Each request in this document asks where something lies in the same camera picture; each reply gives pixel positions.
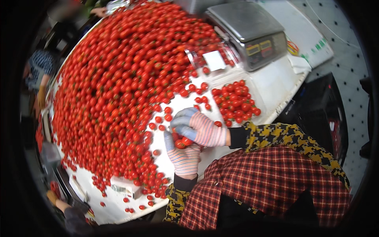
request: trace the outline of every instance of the digital weighing scale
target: digital weighing scale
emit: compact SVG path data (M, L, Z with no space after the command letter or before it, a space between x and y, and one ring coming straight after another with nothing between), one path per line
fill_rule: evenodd
M236 48L246 71L254 71L287 53L282 25L259 4L238 1L207 8L206 20Z

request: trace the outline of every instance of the gray metal container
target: gray metal container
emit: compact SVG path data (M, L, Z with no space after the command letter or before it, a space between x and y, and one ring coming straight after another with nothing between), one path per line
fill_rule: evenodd
M190 15L202 16L210 6L226 3L227 0L174 0L174 3L181 6Z

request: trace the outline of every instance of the black sleeve cuff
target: black sleeve cuff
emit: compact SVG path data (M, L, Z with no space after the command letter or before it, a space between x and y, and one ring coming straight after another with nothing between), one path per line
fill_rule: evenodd
M182 177L174 174L174 187L180 191L190 192L197 183L198 176L199 175L197 175L194 179L183 179Z
M230 131L230 149L246 148L246 140L249 137L250 129L245 130L244 127L231 127Z

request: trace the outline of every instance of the dark gray sleeve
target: dark gray sleeve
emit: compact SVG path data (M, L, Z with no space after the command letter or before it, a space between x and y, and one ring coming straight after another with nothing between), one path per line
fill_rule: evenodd
M92 226L86 222L84 214L77 208L70 207L64 210L67 231L73 235L89 235L94 232Z

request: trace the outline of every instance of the yellow glove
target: yellow glove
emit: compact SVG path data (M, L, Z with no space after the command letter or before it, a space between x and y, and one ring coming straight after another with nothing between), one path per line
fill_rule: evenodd
M56 206L56 201L57 201L58 197L55 195L55 193L53 191L49 190L49 191L47 191L46 196L50 200L50 202L54 206Z
M46 86L40 86L37 94L38 106L40 109L45 108L45 96L46 96Z

